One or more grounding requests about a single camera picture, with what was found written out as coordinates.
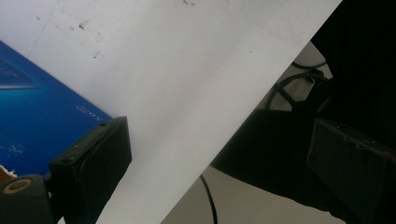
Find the black device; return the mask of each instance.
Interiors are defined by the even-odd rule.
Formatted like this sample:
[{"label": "black device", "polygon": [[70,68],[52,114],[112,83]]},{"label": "black device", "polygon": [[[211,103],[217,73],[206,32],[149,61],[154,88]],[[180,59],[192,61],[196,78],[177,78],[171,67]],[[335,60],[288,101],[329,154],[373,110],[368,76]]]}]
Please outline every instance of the black device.
[{"label": "black device", "polygon": [[131,161],[127,118],[101,123],[49,163],[50,178],[0,185],[0,223],[95,223]]}]

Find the cable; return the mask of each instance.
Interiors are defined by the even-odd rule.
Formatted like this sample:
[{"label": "cable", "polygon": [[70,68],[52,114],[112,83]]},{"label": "cable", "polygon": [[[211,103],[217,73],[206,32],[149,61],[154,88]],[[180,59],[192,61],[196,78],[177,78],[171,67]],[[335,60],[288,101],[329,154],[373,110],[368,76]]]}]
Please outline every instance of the cable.
[{"label": "cable", "polygon": [[323,65],[325,65],[325,64],[327,64],[327,63],[324,62],[324,63],[320,63],[320,64],[313,65],[313,66],[305,66],[305,65],[301,65],[301,64],[295,63],[295,62],[292,62],[292,63],[291,63],[291,65],[293,65],[294,67],[296,67],[296,68],[301,68],[301,69],[315,69],[315,68],[320,68],[321,66],[323,66]]},{"label": "cable", "polygon": [[210,193],[209,186],[207,185],[206,180],[203,175],[200,175],[199,177],[201,178],[202,183],[204,184],[207,198],[209,199],[209,202],[210,202],[210,207],[212,209],[213,223],[218,224],[218,212],[216,211],[216,206],[215,206],[215,203],[213,202],[213,198],[212,198],[212,194]]}]

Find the black rectangular object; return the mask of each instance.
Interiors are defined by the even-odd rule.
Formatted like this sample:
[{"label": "black rectangular object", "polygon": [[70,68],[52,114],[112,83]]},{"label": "black rectangular object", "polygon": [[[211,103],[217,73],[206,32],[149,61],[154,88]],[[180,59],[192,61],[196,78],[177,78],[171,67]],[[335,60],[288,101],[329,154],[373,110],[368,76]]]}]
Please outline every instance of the black rectangular object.
[{"label": "black rectangular object", "polygon": [[362,223],[371,223],[394,179],[395,155],[344,124],[317,119],[307,164]]},{"label": "black rectangular object", "polygon": [[91,130],[49,163],[67,223],[95,223],[132,161],[126,117]]}]

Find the desk surface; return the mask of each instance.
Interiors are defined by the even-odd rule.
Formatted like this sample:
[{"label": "desk surface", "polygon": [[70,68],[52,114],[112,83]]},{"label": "desk surface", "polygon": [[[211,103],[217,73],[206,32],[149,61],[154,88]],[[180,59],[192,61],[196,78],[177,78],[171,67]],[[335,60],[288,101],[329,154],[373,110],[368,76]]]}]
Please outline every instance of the desk surface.
[{"label": "desk surface", "polygon": [[98,223],[160,223],[340,0],[0,0],[0,39],[111,116],[134,161]]}]

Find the blue packaging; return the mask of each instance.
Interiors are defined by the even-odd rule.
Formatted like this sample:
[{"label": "blue packaging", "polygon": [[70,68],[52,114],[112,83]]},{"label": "blue packaging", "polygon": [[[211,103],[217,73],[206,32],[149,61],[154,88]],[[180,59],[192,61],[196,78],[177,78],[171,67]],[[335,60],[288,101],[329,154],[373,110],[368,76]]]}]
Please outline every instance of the blue packaging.
[{"label": "blue packaging", "polygon": [[41,174],[111,117],[0,41],[0,165]]}]

